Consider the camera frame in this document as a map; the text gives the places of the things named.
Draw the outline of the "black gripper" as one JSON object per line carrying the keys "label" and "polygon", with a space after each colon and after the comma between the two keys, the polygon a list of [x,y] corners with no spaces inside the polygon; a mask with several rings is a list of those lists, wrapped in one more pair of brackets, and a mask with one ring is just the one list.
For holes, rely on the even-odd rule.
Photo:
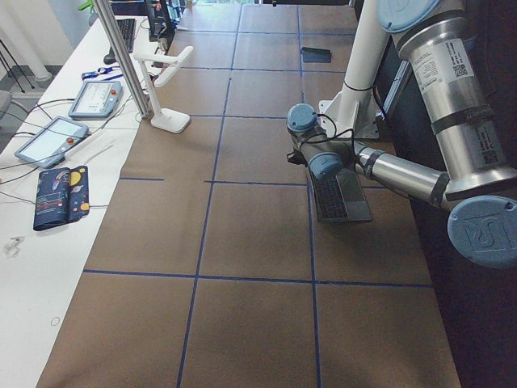
{"label": "black gripper", "polygon": [[298,151],[293,150],[291,153],[286,154],[287,162],[294,164],[294,165],[306,165],[307,161],[304,157],[304,155]]}

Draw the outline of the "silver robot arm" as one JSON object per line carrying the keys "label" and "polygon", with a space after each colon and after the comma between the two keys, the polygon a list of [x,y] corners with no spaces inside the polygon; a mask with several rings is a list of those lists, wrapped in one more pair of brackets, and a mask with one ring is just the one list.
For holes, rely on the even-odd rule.
{"label": "silver robot arm", "polygon": [[456,251],[516,264],[516,171],[468,50],[469,1],[365,1],[341,91],[287,115],[290,163],[313,182],[361,174],[445,215]]}

